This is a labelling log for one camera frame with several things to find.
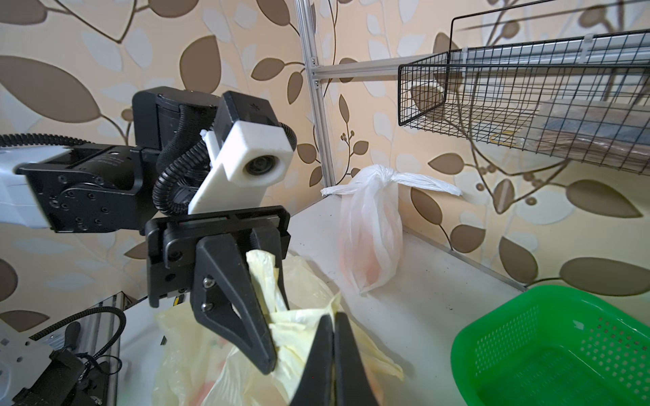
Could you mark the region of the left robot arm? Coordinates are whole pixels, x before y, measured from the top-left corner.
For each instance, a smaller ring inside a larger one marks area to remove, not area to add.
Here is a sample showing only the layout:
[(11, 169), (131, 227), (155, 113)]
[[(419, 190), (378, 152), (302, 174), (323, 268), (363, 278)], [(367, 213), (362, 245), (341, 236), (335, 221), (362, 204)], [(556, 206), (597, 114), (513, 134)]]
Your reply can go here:
[(263, 206), (285, 176), (296, 133), (266, 99), (168, 86), (135, 93), (135, 145), (62, 135), (1, 138), (1, 219), (57, 233), (137, 230), (147, 295), (189, 294), (198, 323), (271, 373), (278, 354), (246, 261), (289, 245), (289, 213)]

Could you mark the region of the white plastic bag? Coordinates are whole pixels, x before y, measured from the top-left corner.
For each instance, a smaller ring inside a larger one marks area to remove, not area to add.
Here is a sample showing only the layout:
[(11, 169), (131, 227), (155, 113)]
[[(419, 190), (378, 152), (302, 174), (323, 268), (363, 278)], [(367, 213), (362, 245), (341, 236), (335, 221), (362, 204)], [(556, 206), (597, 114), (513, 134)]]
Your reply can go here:
[(347, 184), (321, 189), (322, 196), (342, 198), (340, 262), (346, 279), (359, 294), (384, 286), (398, 269), (403, 252), (399, 187), (461, 196), (445, 181), (422, 174), (400, 173), (391, 167), (364, 167)]

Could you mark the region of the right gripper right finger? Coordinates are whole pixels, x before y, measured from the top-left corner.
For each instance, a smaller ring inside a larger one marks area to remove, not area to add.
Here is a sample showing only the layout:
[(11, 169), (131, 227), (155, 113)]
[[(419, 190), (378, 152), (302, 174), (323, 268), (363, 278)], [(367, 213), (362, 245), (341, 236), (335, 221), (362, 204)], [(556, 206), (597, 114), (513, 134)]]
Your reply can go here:
[(334, 404), (378, 406), (347, 314), (339, 312), (333, 334)]

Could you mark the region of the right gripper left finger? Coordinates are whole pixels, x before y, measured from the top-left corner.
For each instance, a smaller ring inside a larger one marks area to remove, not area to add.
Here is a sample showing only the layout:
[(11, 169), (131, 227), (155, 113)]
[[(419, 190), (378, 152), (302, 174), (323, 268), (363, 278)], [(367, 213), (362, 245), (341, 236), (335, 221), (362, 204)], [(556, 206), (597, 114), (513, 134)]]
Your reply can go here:
[(324, 315), (319, 320), (301, 380), (290, 406), (333, 405), (333, 340), (332, 317)]

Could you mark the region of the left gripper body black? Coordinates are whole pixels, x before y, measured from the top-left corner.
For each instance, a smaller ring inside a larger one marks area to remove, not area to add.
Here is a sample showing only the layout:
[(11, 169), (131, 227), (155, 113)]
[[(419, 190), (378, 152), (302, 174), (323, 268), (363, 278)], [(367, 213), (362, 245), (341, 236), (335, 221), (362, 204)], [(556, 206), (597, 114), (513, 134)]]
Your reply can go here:
[(268, 247), (282, 262), (289, 247), (290, 214), (282, 206), (216, 211), (154, 218), (146, 225), (149, 305), (193, 288), (196, 250), (205, 238), (217, 237), (219, 259), (245, 260), (249, 250)]

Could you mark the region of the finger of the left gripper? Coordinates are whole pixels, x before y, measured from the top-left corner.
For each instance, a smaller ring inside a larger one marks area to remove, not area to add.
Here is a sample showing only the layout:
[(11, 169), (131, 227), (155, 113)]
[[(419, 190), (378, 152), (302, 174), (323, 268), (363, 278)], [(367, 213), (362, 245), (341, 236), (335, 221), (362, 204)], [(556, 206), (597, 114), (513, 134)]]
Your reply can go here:
[(273, 225), (253, 228), (248, 251), (248, 266), (263, 311), (287, 311), (289, 301), (284, 287), (283, 261), (289, 236)]
[(232, 235), (199, 240), (191, 308), (199, 324), (235, 345), (262, 374), (274, 370), (278, 357), (271, 333)]

